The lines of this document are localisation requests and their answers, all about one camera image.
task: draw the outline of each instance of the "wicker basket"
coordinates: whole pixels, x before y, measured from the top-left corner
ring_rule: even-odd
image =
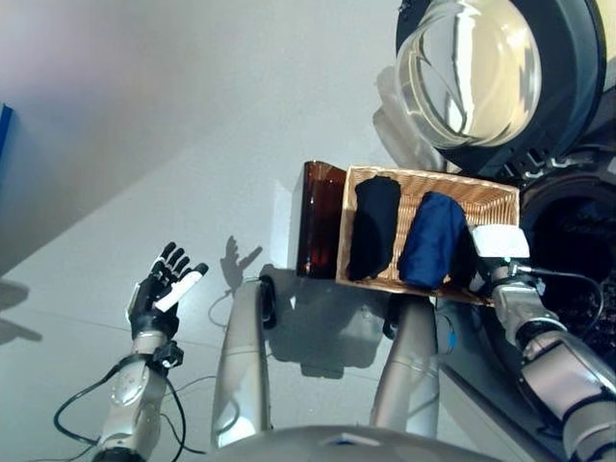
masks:
[[[375,175],[389,176],[400,183],[401,198],[394,257],[389,267],[379,273],[375,279],[349,281],[347,266],[350,257],[353,220],[357,210],[355,186]],[[518,189],[447,173],[381,167],[350,167],[346,173],[346,179],[338,245],[337,282],[392,293],[436,295],[471,303],[489,303],[489,300],[478,298],[464,289],[454,287],[447,282],[447,278],[446,283],[433,292],[409,286],[398,279],[398,258],[404,249],[411,223],[425,193],[435,191],[455,199],[464,209],[466,220],[471,225],[495,223],[518,225],[520,217]]]

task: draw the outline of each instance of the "gray floor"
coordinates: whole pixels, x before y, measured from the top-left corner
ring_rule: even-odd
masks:
[[[216,373],[229,286],[278,269],[274,425],[365,424],[389,347],[378,296],[282,269],[304,161],[392,164],[373,83],[394,58],[398,2],[2,4],[0,99],[16,115],[0,159],[2,460],[79,451],[53,413],[125,354],[133,284],[169,240],[211,267],[181,304],[177,386]],[[240,259],[262,247],[235,281],[220,266],[230,237]],[[194,448],[209,446],[213,387],[181,393]],[[66,424],[95,436],[108,395],[78,402]],[[473,448],[442,411],[441,437]],[[175,449],[163,425],[152,460]]]

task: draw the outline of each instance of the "robotic arm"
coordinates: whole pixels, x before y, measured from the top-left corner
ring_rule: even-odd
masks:
[[[548,271],[525,264],[528,249],[522,230],[489,228],[480,226],[473,232],[475,248],[484,275],[491,279],[506,339],[523,354],[523,388],[561,422],[568,457],[614,460],[614,371],[543,306],[535,283]],[[495,243],[505,246],[496,248]]]
[[[178,301],[208,270],[203,263],[187,268],[189,258],[183,255],[184,249],[168,244],[135,288],[127,310],[133,346],[117,365],[94,462],[144,462],[158,442],[167,373],[184,356],[171,340],[179,326]]]

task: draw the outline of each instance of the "folded cloth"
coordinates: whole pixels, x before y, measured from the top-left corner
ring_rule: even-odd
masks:
[[[423,289],[439,287],[449,272],[465,227],[464,211],[455,200],[439,192],[427,192],[398,260],[399,278]]]
[[[400,184],[386,176],[375,176],[357,185],[355,192],[357,211],[347,268],[351,281],[376,277],[392,261]]]

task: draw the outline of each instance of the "blue object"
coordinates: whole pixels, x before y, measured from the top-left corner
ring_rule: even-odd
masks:
[[[455,200],[439,192],[427,192],[398,260],[400,279],[422,289],[439,287],[449,272],[465,226],[464,211]]]
[[[7,138],[9,132],[9,122],[11,122],[11,116],[13,115],[13,109],[0,103],[0,157],[2,157],[2,149],[4,148],[4,141]]]

